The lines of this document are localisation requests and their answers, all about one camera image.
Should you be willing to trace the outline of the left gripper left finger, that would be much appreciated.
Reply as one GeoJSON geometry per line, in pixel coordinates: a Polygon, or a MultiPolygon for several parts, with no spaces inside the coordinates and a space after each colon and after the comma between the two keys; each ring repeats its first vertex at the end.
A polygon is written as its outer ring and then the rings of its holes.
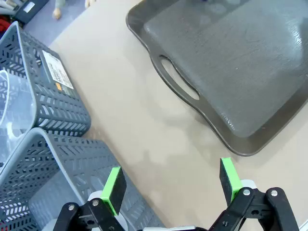
{"type": "Polygon", "coordinates": [[[125,226],[116,218],[127,188],[122,167],[112,168],[105,186],[98,195],[84,205],[66,203],[63,205],[54,226],[55,231],[124,231],[125,226]]]}

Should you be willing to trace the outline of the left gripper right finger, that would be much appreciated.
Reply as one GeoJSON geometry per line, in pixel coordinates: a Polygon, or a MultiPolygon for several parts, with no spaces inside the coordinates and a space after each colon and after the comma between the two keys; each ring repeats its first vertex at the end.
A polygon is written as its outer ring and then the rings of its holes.
{"type": "Polygon", "coordinates": [[[241,182],[230,158],[221,158],[219,179],[227,202],[210,231],[239,231],[247,219],[258,220],[264,231],[298,231],[294,213],[282,188],[266,192],[241,182]]]}

